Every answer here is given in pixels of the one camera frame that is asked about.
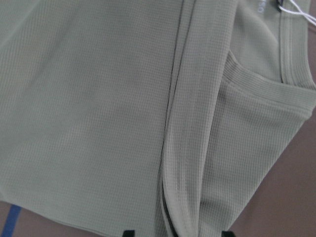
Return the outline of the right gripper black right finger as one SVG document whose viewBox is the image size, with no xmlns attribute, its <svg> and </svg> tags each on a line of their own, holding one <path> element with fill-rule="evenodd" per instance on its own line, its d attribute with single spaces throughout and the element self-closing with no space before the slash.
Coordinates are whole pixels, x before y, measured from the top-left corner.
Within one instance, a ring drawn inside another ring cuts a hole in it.
<svg viewBox="0 0 316 237">
<path fill-rule="evenodd" d="M 233 231 L 222 231 L 221 237 L 236 237 Z"/>
</svg>

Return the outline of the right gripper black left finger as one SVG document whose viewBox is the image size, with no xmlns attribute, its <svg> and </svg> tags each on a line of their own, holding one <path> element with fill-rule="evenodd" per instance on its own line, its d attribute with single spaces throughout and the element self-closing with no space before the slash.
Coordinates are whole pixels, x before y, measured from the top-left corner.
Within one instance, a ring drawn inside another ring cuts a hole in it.
<svg viewBox="0 0 316 237">
<path fill-rule="evenodd" d="M 122 237 L 135 237 L 134 230 L 125 230 L 122 234 Z"/>
</svg>

